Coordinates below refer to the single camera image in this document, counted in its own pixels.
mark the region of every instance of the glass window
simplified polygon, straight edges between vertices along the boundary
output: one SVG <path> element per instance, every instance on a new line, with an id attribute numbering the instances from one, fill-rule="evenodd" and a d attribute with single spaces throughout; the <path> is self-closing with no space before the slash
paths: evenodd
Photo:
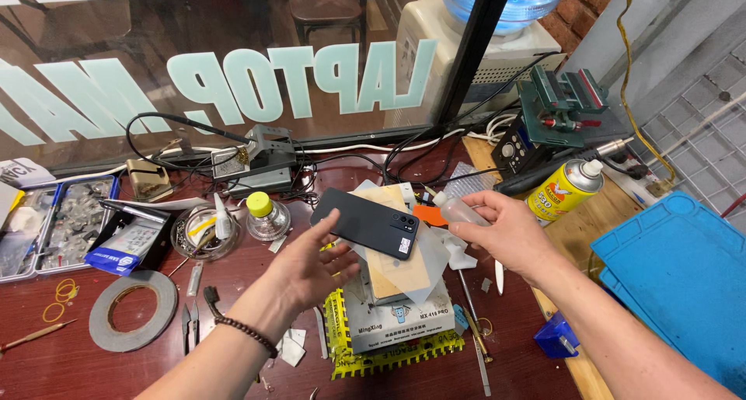
<path id="1" fill-rule="evenodd" d="M 293 138 L 432 123 L 463 21 L 443 0 L 0 0 L 0 160 L 133 155 L 136 113 Z M 181 125 L 133 124 L 151 154 Z M 191 127 L 193 146 L 233 141 Z"/>

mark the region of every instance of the smartphone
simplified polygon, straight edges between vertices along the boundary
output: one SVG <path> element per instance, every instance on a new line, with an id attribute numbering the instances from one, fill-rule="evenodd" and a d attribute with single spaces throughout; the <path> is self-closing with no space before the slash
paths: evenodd
<path id="1" fill-rule="evenodd" d="M 330 187 L 313 211 L 311 224 L 334 208 L 340 210 L 340 220 L 332 234 L 402 261 L 410 258 L 419 227 L 415 216 Z"/>

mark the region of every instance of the left hand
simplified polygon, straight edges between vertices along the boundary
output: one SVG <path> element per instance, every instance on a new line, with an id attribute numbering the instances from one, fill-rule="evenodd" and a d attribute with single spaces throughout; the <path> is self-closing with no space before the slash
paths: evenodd
<path id="1" fill-rule="evenodd" d="M 263 277 L 283 288 L 299 313 L 324 302 L 360 269 L 354 257 L 341 257 L 350 251 L 345 243 L 319 251 L 337 239 L 329 232 L 339 218 L 340 211 L 333 209 L 329 216 L 285 247 Z"/>

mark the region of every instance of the blue water jug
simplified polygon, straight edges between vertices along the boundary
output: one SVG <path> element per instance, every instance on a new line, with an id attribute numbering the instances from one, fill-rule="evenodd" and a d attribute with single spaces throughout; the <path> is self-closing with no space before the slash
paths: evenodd
<path id="1" fill-rule="evenodd" d="M 495 34 L 508 35 L 517 33 L 522 28 L 549 14 L 560 0 L 508 0 L 500 16 Z M 443 0 L 451 16 L 466 23 L 474 6 L 474 0 Z"/>

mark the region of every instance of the white cable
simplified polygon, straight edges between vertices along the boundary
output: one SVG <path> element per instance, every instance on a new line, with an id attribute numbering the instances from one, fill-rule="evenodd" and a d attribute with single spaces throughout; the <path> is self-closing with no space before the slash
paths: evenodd
<path id="1" fill-rule="evenodd" d="M 498 128 L 500 125 L 504 125 L 508 122 L 512 122 L 515 120 L 517 115 L 501 115 L 496 117 L 495 119 L 492 119 L 490 123 L 487 124 L 487 129 L 484 135 L 475 134 L 474 132 L 469 132 L 467 137 L 472 138 L 479 138 L 479 139 L 485 139 L 491 146 L 497 146 L 498 142 L 500 141 L 500 138 L 505 135 L 505 132 L 498 132 L 497 134 L 494 134 L 495 129 Z"/>
<path id="2" fill-rule="evenodd" d="M 451 132 L 448 132 L 447 134 L 443 135 L 442 139 L 448 138 L 448 137 L 452 136 L 453 134 L 457 134 L 459 132 L 463 132 L 463 129 L 452 130 Z M 425 148 L 425 147 L 429 147 L 431 145 L 434 145 L 436 143 L 438 143 L 438 139 L 433 139 L 432 141 L 430 141 L 428 143 L 419 144 L 419 145 L 416 145 L 416 146 L 405 147 L 404 149 L 402 149 L 402 151 L 412 151 L 412 150 L 415 150 L 415 149 Z M 387 148 L 387 147 L 384 147 L 384 146 L 372 146 L 372 145 L 368 145 L 368 144 L 357 144 L 357 145 L 353 145 L 353 146 L 343 146 L 343 147 L 339 147 L 339 148 L 311 149 L 311 150 L 306 150 L 306 151 L 296 151 L 295 154 L 303 154 L 303 153 L 305 153 L 305 154 L 327 154 L 327 153 L 330 153 L 330 152 L 348 151 L 350 149 L 358 149 L 358 148 L 375 149 L 376 151 L 385 151 L 385 152 L 390 152 L 392 150 L 392 148 Z"/>
<path id="3" fill-rule="evenodd" d="M 676 148 L 678 148 L 679 145 L 683 144 L 687 139 L 693 137 L 697 132 L 699 132 L 700 130 L 702 130 L 702 128 L 704 128 L 705 126 L 707 126 L 710 123 L 712 123 L 713 120 L 715 120 L 716 118 L 718 118 L 720 115 L 722 115 L 726 111 L 730 110 L 730 108 L 732 108 L 733 106 L 735 106 L 736 104 L 738 104 L 743 99 L 746 99 L 746 92 L 744 92 L 743 94 L 741 94 L 741 96 L 739 96 L 738 99 L 730 101 L 728 104 L 724 105 L 722 108 L 720 108 L 719 110 L 715 111 L 713 114 L 709 115 L 706 119 L 704 119 L 704 121 L 702 121 L 701 124 L 699 124 L 699 126 L 696 126 L 694 129 L 692 129 L 691 131 L 689 131 L 688 134 L 684 135 L 681 139 L 677 140 L 676 143 L 674 145 L 668 147 L 667 150 L 665 150 L 664 152 L 661 152 L 660 156 L 661 157 L 665 157 L 669 152 L 671 152 L 671 151 L 675 150 Z M 648 167 L 652 166 L 653 164 L 655 164 L 657 162 L 658 162 L 658 159 L 657 158 L 653 158 L 652 160 L 648 161 L 648 163 L 647 163 Z"/>
<path id="4" fill-rule="evenodd" d="M 218 148 L 210 148 L 210 147 L 205 147 L 205 146 L 196 146 L 196 147 L 193 147 L 192 149 L 195 149 L 197 151 L 218 151 Z M 172 154 L 174 152 L 180 152 L 180 151 L 181 151 L 181 148 L 167 149 L 161 155 Z M 42 186 L 42 185 L 46 185 L 46 184 L 57 184 L 57 183 L 62 183 L 63 181 L 78 180 L 78 179 L 81 179 L 81 178 L 98 177 L 98 176 L 108 176 L 108 175 L 113 175 L 114 173 L 117 173 L 117 172 L 121 172 L 125 168 L 127 168 L 127 165 L 123 164 L 123 165 L 121 165 L 119 167 L 115 167 L 115 168 L 113 168 L 111 170 L 107 170 L 105 172 L 91 173 L 91 174 L 88 174 L 88 175 L 79 175 L 79 176 L 65 177 L 65 178 L 60 178 L 60 179 L 57 179 L 57 180 L 46 181 L 44 183 L 38 183 L 38 184 L 35 184 L 34 186 Z"/>

